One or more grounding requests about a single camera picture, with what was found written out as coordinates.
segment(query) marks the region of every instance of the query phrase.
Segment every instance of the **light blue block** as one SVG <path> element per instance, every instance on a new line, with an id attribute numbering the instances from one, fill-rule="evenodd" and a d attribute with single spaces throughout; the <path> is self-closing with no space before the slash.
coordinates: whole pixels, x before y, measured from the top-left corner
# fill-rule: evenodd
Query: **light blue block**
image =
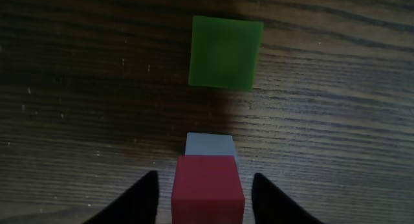
<path id="1" fill-rule="evenodd" d="M 239 164 L 233 137 L 229 135 L 187 133 L 186 155 L 231 155 Z"/>

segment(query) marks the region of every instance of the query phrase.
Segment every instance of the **cube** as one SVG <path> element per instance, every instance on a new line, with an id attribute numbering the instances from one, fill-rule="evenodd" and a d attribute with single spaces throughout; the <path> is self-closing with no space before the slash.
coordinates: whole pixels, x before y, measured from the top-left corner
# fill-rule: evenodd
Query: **cube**
<path id="1" fill-rule="evenodd" d="M 173 224 L 242 224 L 244 209 L 233 156 L 179 157 L 171 196 Z"/>
<path id="2" fill-rule="evenodd" d="M 189 85 L 251 91 L 263 23 L 193 17 Z"/>
<path id="3" fill-rule="evenodd" d="M 227 155 L 239 162 L 230 135 L 187 133 L 186 155 Z"/>

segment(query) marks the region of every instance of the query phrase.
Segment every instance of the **green block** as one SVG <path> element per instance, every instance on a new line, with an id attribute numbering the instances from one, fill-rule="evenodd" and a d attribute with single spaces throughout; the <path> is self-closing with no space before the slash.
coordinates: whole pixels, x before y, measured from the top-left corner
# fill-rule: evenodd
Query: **green block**
<path id="1" fill-rule="evenodd" d="M 189 85 L 251 91 L 263 23 L 194 16 Z"/>

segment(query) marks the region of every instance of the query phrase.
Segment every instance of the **wood grain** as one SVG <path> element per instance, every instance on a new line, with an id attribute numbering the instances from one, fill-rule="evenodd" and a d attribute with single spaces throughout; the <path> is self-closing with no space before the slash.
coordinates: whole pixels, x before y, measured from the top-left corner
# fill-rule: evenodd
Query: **wood grain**
<path id="1" fill-rule="evenodd" d="M 195 14 L 265 23 L 254 91 L 188 86 Z M 82 223 L 189 131 L 326 223 L 414 223 L 414 0 L 0 0 L 0 223 Z"/>

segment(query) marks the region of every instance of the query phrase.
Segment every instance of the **red block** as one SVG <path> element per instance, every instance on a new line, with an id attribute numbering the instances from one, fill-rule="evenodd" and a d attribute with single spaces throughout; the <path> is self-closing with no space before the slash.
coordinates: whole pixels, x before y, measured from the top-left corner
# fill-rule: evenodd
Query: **red block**
<path id="1" fill-rule="evenodd" d="M 179 157 L 173 224 L 242 224 L 245 196 L 233 156 Z"/>

